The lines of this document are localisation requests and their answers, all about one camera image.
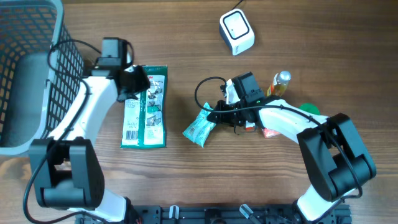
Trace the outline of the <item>red white tube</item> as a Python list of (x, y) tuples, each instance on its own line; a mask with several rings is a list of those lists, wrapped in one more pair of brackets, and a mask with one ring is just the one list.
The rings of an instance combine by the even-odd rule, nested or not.
[(255, 130), (256, 128), (256, 124), (255, 123), (250, 123), (249, 121), (246, 121), (245, 124), (245, 130), (249, 131), (249, 130)]

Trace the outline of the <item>green package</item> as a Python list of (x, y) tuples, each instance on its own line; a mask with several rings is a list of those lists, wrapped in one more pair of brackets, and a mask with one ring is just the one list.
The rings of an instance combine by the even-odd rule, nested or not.
[(153, 149), (166, 146), (164, 101), (168, 66), (143, 66), (150, 87), (138, 93), (136, 100), (124, 102), (123, 131), (120, 148)]

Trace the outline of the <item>small yellow bottle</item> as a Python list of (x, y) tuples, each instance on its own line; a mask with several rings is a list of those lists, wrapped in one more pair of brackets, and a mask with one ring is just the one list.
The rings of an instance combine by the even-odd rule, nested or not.
[(274, 79), (267, 90), (267, 96), (282, 96), (286, 91), (292, 76), (289, 71), (281, 71), (274, 76)]

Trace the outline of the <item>light teal sachet pack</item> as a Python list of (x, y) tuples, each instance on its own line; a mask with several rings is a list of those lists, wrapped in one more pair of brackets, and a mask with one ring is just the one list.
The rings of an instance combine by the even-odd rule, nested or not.
[(183, 135), (195, 144), (204, 147), (210, 132), (216, 126), (216, 123), (207, 120), (210, 114), (207, 110), (212, 110), (208, 103), (204, 104), (204, 108), (200, 111), (193, 123), (183, 132)]

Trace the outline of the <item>green lid jar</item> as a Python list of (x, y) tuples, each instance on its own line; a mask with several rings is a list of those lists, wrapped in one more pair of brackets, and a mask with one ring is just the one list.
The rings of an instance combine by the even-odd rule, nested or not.
[(299, 106), (299, 109), (311, 114), (320, 115), (320, 110), (314, 104), (311, 103), (304, 103)]

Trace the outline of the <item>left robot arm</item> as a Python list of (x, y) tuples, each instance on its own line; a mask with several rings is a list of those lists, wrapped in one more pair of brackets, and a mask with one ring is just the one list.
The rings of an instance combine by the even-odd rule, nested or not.
[(133, 64), (129, 41), (105, 37), (99, 54), (91, 71), (77, 78), (79, 92), (60, 124), (47, 138), (35, 139), (29, 146), (32, 175), (22, 210), (31, 223), (38, 222), (29, 213), (31, 190), (40, 207), (69, 211), (54, 223), (75, 216), (101, 223), (142, 220), (127, 197), (106, 189), (94, 144), (110, 107), (136, 99), (150, 82), (144, 68)]

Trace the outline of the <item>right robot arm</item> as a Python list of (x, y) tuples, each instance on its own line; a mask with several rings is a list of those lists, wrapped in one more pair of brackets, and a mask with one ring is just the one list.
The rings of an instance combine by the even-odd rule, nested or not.
[(210, 111), (208, 121), (230, 126), (253, 123), (299, 145), (310, 186), (294, 202), (292, 222), (320, 222), (346, 200), (362, 197), (362, 186), (376, 176), (376, 165), (346, 114), (312, 114), (280, 96), (266, 95), (251, 72), (224, 80), (220, 90), (224, 98)]

